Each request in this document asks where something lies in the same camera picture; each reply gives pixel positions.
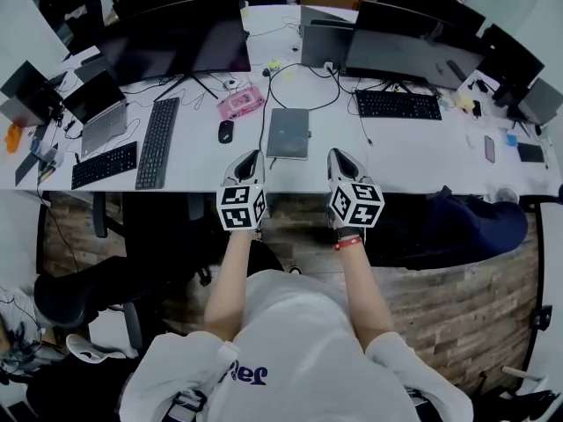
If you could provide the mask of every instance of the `keyboard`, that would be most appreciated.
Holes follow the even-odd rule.
[[[179,98],[159,100],[152,107],[149,127],[144,136],[135,189],[162,189],[172,129],[178,112]]]
[[[107,151],[72,168],[71,189],[112,177],[137,166],[137,142]]]
[[[442,120],[434,95],[406,92],[356,91],[360,117]]]

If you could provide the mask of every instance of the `wooden floor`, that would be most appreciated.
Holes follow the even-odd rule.
[[[123,239],[93,234],[91,212],[82,202],[54,193],[52,211],[77,257],[80,269],[113,255],[125,256]],[[298,265],[305,274],[344,289],[338,258],[330,245],[313,238],[324,226],[322,202],[315,197],[280,196],[265,219],[263,241],[285,267]],[[112,214],[120,219],[119,214]],[[502,366],[521,367],[530,340],[530,313],[537,298],[536,222],[513,252],[467,266],[430,271],[373,268],[391,307],[398,332],[417,354],[451,382],[471,393],[479,373],[486,389],[513,383]],[[47,216],[43,265],[48,273],[75,271],[69,249]],[[163,305],[163,319],[176,332],[197,329],[209,287],[198,280],[178,289]]]

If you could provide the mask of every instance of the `white t-shirt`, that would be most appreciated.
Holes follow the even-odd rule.
[[[406,388],[419,390],[443,422],[473,420],[469,398],[398,334],[379,336],[364,354],[346,296],[323,282],[253,275],[243,327],[232,344],[203,331],[155,338],[125,389],[121,420],[160,421],[190,388],[208,396],[197,416],[206,422],[417,422]]]

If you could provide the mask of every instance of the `black mouse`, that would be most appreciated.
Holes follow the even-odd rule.
[[[219,142],[221,144],[228,144],[232,141],[232,129],[235,127],[235,122],[232,120],[224,120],[219,124]]]

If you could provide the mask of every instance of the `white desk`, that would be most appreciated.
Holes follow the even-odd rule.
[[[355,11],[325,9],[354,21]],[[251,33],[247,41],[252,64],[252,72],[233,74],[244,81],[250,80],[259,86],[264,96],[267,94],[267,78],[261,71],[273,59],[281,65],[299,62],[301,57],[301,39],[291,27],[263,35],[264,32],[297,21],[298,6],[260,6],[248,8],[244,17],[245,29]],[[81,59],[91,52],[84,52],[78,58],[72,58],[62,64],[61,70],[76,67]],[[225,80],[227,74],[214,74]],[[63,89],[74,83],[75,76],[69,73]],[[215,79],[202,76],[202,81],[212,88],[221,88]],[[350,89],[357,80],[342,78],[341,84]],[[139,91],[150,84],[133,84],[124,91]],[[362,80],[360,88],[367,87],[370,80]],[[139,95],[128,96],[129,102],[150,105],[153,98],[165,87],[157,87]],[[184,82],[177,90],[185,89],[183,103],[190,102],[202,93],[202,88],[194,81]],[[267,187],[272,193],[326,193],[326,156],[329,149],[338,147],[345,150],[359,161],[364,162],[369,175],[387,193],[434,193],[446,185],[457,194],[485,194],[499,186],[510,185],[521,195],[557,195],[561,176],[553,148],[546,147],[549,169],[544,164],[521,163],[515,147],[507,146],[501,137],[500,127],[511,127],[512,122],[499,117],[499,109],[493,107],[491,94],[482,94],[477,89],[467,90],[474,98],[482,102],[484,116],[473,120],[460,110],[442,110],[443,120],[404,120],[404,119],[364,119],[364,126],[373,146],[369,146],[362,131],[358,116],[348,113],[347,104],[350,96],[340,93],[338,101],[327,108],[311,113],[311,138],[307,161],[276,161],[273,169],[268,169],[271,159],[266,160]],[[282,72],[274,80],[276,97],[290,107],[312,108],[331,101],[337,93],[336,83],[332,79],[321,79],[307,68],[295,66]],[[199,110],[194,103],[181,106],[172,136],[172,145],[166,171],[165,188],[168,192],[214,192],[223,179],[225,168],[241,154],[258,148],[262,111],[250,113],[235,121],[234,139],[230,144],[220,144],[217,130],[221,116],[216,109],[217,100],[210,95],[203,99]],[[278,105],[270,98],[267,104],[267,117],[262,149],[266,151],[269,119],[272,108]],[[138,141],[138,155],[141,154],[143,138],[149,121],[151,108],[142,108],[131,104],[128,107],[128,121],[140,119],[140,125],[126,142]],[[350,105],[356,113],[354,102]],[[66,113],[63,126],[70,121]],[[112,139],[106,146],[109,150],[116,143],[129,137],[137,125],[133,122],[126,134]],[[77,135],[81,124],[77,123],[69,135]],[[520,131],[520,141],[537,143],[536,138],[528,139]],[[494,139],[496,163],[485,159],[484,136]],[[62,129],[55,133],[51,124],[45,139],[54,138],[59,149],[71,152],[80,151],[81,140],[70,141],[64,138]],[[14,171],[27,155],[30,139],[24,135],[19,151],[0,164],[0,189],[14,189]],[[43,190],[68,191],[70,189],[71,170],[75,164],[74,154],[67,153],[64,164],[41,186]],[[133,191],[136,171],[128,171],[97,183],[80,188],[81,191]],[[30,171],[17,189],[35,190],[37,173]]]

